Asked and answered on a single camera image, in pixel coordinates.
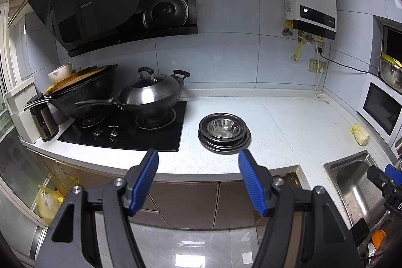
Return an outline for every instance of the white bowl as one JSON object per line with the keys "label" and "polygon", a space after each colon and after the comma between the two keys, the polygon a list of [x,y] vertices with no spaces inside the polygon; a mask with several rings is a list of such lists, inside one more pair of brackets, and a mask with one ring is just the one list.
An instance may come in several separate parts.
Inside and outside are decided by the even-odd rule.
{"label": "white bowl", "polygon": [[60,81],[73,74],[73,64],[68,63],[56,68],[53,72],[47,76],[53,84],[58,84]]}

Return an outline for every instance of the screw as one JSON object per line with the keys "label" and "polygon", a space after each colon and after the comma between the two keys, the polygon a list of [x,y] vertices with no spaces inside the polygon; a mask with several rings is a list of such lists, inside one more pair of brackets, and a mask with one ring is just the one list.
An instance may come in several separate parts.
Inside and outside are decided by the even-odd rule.
{"label": "screw", "polygon": [[115,178],[114,181],[113,181],[113,184],[116,185],[116,186],[120,186],[123,183],[124,183],[124,178],[121,178],[121,177]]}
{"label": "screw", "polygon": [[316,193],[318,193],[318,194],[324,194],[325,193],[325,189],[322,186],[316,186],[314,188],[314,191],[316,191]]}
{"label": "screw", "polygon": [[281,186],[281,185],[283,185],[283,183],[285,183],[285,181],[283,179],[281,179],[280,177],[274,177],[274,184],[276,186]]}
{"label": "screw", "polygon": [[78,193],[81,193],[81,191],[82,191],[82,186],[81,185],[73,186],[73,193],[78,194]]}

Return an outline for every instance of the sink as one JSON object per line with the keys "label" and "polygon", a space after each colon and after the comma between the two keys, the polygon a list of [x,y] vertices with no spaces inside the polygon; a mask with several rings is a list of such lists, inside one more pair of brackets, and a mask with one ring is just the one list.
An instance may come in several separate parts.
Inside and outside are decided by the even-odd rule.
{"label": "sink", "polygon": [[346,208],[351,225],[363,217],[372,230],[384,216],[385,199],[367,177],[367,169],[376,166],[367,151],[324,165]]}

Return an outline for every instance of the yellow plastic bag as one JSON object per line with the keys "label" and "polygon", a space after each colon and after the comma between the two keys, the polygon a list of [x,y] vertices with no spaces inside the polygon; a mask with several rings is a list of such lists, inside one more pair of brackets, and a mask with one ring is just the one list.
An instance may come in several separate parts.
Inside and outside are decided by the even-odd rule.
{"label": "yellow plastic bag", "polygon": [[366,129],[358,123],[355,123],[349,129],[356,139],[356,142],[361,146],[365,146],[369,143],[370,136]]}
{"label": "yellow plastic bag", "polygon": [[64,201],[63,195],[38,184],[39,192],[36,196],[39,213],[42,219],[50,225],[57,211]]}

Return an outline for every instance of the kitchen countertop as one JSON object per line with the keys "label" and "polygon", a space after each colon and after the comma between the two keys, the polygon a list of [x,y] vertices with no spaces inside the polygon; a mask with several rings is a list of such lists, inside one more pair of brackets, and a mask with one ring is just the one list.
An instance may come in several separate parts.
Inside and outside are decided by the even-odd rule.
{"label": "kitchen countertop", "polygon": [[[349,128],[355,120],[334,100],[330,104],[312,97],[189,97],[180,150],[160,152],[156,179],[178,181],[222,181],[240,179],[237,155],[215,154],[198,140],[200,120],[214,112],[241,117],[252,134],[249,150],[259,165],[273,175],[296,172],[303,188],[322,185],[338,208],[343,205],[323,165],[367,150],[379,168],[390,161],[375,138],[359,146]],[[73,122],[60,125],[51,141],[22,143],[30,149],[63,162],[124,174],[142,160],[144,151],[106,149],[60,142],[58,136]]]}

